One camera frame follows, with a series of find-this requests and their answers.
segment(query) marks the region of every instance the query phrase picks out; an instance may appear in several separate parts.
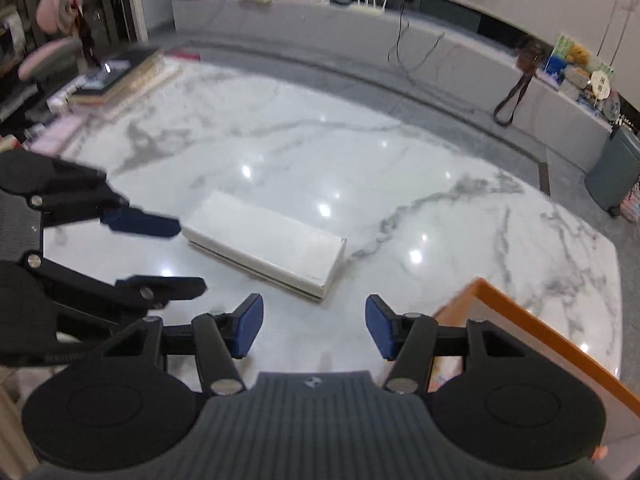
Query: black circular pad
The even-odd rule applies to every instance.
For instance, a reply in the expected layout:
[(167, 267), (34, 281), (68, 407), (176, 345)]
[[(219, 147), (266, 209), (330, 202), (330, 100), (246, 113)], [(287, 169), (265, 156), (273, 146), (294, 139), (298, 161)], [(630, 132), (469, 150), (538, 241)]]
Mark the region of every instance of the black circular pad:
[(545, 358), (489, 358), (432, 399), (433, 420), (449, 440), (519, 470), (590, 458), (606, 422), (600, 398)]
[(189, 432), (195, 394), (141, 359), (104, 357), (71, 365), (40, 386), (22, 410), (41, 460), (108, 471), (147, 462)]

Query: stuffed toy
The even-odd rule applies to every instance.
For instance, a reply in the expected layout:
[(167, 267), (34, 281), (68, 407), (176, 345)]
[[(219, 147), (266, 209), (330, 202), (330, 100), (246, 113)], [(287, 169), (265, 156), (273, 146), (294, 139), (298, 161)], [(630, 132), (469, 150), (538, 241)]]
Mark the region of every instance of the stuffed toy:
[(579, 43), (574, 43), (566, 55), (566, 60), (577, 66), (585, 66), (589, 62), (591, 54)]

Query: robotic hand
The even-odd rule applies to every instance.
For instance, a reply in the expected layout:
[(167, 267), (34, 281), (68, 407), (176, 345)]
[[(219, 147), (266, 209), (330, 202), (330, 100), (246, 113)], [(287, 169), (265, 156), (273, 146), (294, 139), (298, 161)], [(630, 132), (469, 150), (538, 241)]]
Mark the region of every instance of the robotic hand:
[[(45, 228), (89, 219), (115, 232), (162, 238), (180, 232), (177, 219), (130, 206), (104, 172), (24, 150), (0, 153), (0, 364), (79, 361), (149, 310), (206, 290), (201, 278), (162, 276), (131, 276), (108, 285), (47, 260)], [(217, 322), (240, 357), (246, 345), (234, 339), (224, 316)], [(172, 330), (184, 336), (185, 329)], [(75, 341), (60, 342), (57, 333)]]

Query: gray floor tile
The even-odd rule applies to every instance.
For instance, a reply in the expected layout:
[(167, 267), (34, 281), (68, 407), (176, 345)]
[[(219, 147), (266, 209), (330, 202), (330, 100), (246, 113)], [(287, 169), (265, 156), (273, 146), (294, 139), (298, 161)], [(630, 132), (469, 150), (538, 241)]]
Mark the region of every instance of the gray floor tile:
[(620, 380), (636, 395), (640, 395), (640, 330), (631, 323), (622, 327), (625, 354), (622, 359)]
[(413, 100), (403, 98), (390, 112), (406, 124), (418, 126), (462, 148), (473, 156), (481, 156), (487, 137), (466, 124)]
[(401, 99), (399, 95), (348, 76), (340, 76), (332, 72), (299, 64), (277, 59), (265, 59), (261, 56), (248, 56), (247, 54), (215, 48), (199, 47), (191, 50), (200, 54), (200, 59), (205, 62), (232, 66), (247, 72), (259, 73), (290, 83), (304, 85), (308, 88), (357, 102), (382, 113), (388, 113)]
[(636, 244), (629, 245), (631, 246), (630, 250), (618, 250), (622, 285), (622, 319), (640, 330), (640, 284), (638, 283), (640, 264), (636, 262), (638, 246)]
[(615, 224), (626, 228), (626, 220), (616, 222), (593, 201), (584, 187), (584, 173), (581, 170), (551, 150), (548, 150), (546, 160), (551, 198), (610, 238), (617, 231)]
[(159, 25), (158, 27), (148, 30), (146, 34), (150, 44), (165, 50), (178, 48), (189, 41), (184, 35), (176, 33), (174, 22)]
[(495, 123), (491, 114), (476, 111), (473, 114), (473, 122), (478, 124), (483, 131), (490, 134), (494, 139), (503, 140), (508, 144), (517, 146), (520, 150), (529, 153), (540, 162), (546, 161), (546, 147), (534, 137), (526, 134), (514, 126), (505, 128)]
[(499, 140), (488, 137), (480, 157), (498, 168), (521, 178), (530, 186), (540, 189), (538, 164), (529, 157), (512, 150)]

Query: metal screw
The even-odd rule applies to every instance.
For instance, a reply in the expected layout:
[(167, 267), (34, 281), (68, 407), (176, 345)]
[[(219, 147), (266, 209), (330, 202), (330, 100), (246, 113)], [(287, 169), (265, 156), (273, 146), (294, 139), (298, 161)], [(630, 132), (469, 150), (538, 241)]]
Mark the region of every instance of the metal screw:
[(218, 379), (211, 383), (211, 391), (221, 397), (229, 397), (242, 390), (242, 383), (235, 379)]
[(302, 382), (307, 388), (311, 388), (315, 390), (322, 384), (322, 379), (320, 377), (312, 376), (312, 377), (307, 377)]
[(42, 260), (37, 254), (30, 254), (27, 258), (27, 263), (31, 269), (37, 269), (42, 264)]
[(148, 286), (141, 286), (140, 287), (140, 296), (142, 296), (143, 298), (145, 298), (145, 300), (152, 300), (154, 298), (154, 292), (148, 288)]
[(413, 379), (396, 377), (386, 384), (386, 389), (398, 395), (409, 395), (418, 389), (418, 383)]

